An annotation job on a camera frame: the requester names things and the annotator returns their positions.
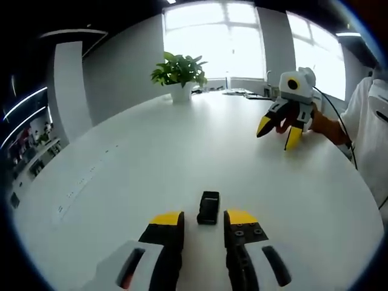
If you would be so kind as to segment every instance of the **green leaves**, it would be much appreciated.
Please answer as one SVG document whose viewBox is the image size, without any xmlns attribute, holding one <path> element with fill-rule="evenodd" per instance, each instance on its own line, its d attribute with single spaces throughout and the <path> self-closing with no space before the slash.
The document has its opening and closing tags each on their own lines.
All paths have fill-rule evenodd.
<svg viewBox="0 0 388 291">
<path fill-rule="evenodd" d="M 156 64 L 160 68 L 155 69 L 151 74 L 153 83 L 160 83 L 161 85 L 180 83 L 182 87 L 187 82 L 196 82 L 200 86 L 207 83 L 205 72 L 202 70 L 202 65 L 207 62 L 197 63 L 202 59 L 202 56 L 193 59 L 191 56 L 175 56 L 172 53 L 164 52 L 164 58 L 167 62 Z"/>
</svg>

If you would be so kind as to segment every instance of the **white shirt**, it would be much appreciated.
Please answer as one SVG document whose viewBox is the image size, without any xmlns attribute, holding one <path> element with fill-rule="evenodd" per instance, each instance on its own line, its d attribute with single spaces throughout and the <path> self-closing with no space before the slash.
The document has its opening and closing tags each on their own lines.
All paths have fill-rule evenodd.
<svg viewBox="0 0 388 291">
<path fill-rule="evenodd" d="M 341 119 L 355 147 L 358 171 L 380 206 L 388 196 L 388 124 L 369 108 L 372 82 L 368 77 L 357 85 Z"/>
</svg>

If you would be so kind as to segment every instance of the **black small object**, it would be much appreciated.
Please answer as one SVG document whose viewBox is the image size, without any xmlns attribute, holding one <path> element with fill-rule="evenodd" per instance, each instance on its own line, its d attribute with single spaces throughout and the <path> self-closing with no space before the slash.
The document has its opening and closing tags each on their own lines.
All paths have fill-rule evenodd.
<svg viewBox="0 0 388 291">
<path fill-rule="evenodd" d="M 202 194 L 199 213 L 196 217 L 198 224 L 217 224 L 218 210 L 219 193 L 205 191 Z"/>
</svg>

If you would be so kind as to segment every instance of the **white pillar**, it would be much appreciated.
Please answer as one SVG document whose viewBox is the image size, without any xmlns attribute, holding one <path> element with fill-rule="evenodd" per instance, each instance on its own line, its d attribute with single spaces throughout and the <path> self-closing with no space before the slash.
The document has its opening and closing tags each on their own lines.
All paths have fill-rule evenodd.
<svg viewBox="0 0 388 291">
<path fill-rule="evenodd" d="M 57 44 L 48 73 L 48 104 L 55 133 L 66 146 L 92 128 L 82 69 L 82 42 Z"/>
</svg>

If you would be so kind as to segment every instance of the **white wall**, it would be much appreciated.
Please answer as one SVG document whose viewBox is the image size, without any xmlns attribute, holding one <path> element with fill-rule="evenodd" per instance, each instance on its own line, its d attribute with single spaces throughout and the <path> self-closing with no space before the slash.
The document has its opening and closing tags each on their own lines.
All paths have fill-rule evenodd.
<svg viewBox="0 0 388 291">
<path fill-rule="evenodd" d="M 278 11 L 257 8 L 266 51 L 268 82 L 278 86 L 283 72 L 295 70 L 295 51 L 287 15 Z"/>
<path fill-rule="evenodd" d="M 82 42 L 56 45 L 48 67 L 47 96 L 53 133 L 63 147 L 92 128 L 82 72 Z"/>
<path fill-rule="evenodd" d="M 84 60 L 84 79 L 93 125 L 167 92 L 151 82 L 163 58 L 162 15 L 116 35 Z"/>
<path fill-rule="evenodd" d="M 73 142 L 92 128 L 82 72 L 82 42 L 56 45 L 54 83 L 61 122 L 68 141 Z"/>
</svg>

